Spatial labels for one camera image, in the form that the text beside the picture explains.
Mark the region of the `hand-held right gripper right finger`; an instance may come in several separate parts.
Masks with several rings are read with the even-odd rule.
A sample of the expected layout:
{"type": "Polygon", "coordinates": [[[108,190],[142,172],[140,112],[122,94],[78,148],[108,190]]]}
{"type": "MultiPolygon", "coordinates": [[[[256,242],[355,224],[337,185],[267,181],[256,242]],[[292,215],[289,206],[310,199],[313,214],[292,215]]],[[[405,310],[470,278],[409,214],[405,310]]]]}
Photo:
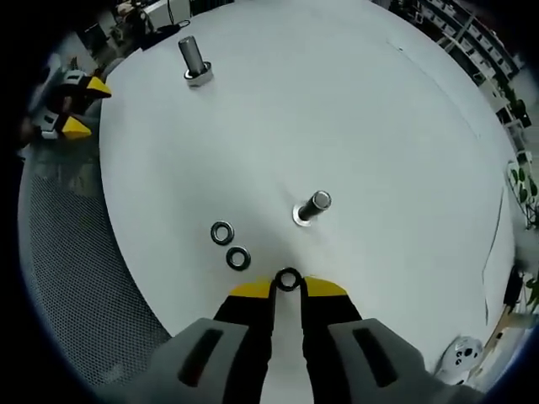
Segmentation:
{"type": "Polygon", "coordinates": [[[378,320],[364,319],[339,285],[305,277],[302,352],[316,403],[479,403],[483,394],[448,385],[422,354],[378,320]]]}

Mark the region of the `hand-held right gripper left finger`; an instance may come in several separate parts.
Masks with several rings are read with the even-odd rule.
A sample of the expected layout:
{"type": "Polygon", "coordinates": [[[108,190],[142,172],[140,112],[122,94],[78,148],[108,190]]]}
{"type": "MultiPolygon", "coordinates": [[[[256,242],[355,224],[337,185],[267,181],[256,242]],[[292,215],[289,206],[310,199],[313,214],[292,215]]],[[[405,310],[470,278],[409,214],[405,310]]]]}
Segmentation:
{"type": "Polygon", "coordinates": [[[272,354],[276,285],[240,284],[153,354],[140,403],[258,403],[272,354]]]}

